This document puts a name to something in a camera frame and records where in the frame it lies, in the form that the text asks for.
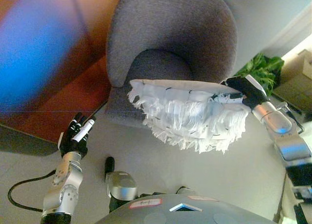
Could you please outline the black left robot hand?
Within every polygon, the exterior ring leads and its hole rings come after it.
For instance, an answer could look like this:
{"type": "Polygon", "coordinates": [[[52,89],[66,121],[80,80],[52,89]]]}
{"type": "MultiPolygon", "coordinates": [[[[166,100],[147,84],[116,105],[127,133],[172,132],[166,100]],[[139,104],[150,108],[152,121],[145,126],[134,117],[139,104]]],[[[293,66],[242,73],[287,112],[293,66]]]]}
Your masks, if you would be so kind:
{"type": "Polygon", "coordinates": [[[81,112],[74,116],[58,140],[58,149],[62,158],[69,152],[77,152],[81,159],[86,156],[88,152],[87,139],[95,122],[95,116],[87,119],[81,112]]]}

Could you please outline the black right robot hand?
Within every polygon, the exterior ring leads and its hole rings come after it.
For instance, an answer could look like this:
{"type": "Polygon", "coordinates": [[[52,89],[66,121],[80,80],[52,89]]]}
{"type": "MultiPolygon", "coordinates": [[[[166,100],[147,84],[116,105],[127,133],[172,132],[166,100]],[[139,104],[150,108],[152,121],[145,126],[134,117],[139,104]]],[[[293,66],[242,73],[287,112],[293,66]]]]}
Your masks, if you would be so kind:
{"type": "Polygon", "coordinates": [[[262,86],[251,75],[232,76],[224,79],[220,84],[241,92],[245,96],[242,103],[250,107],[251,110],[257,105],[269,101],[262,86]]]}

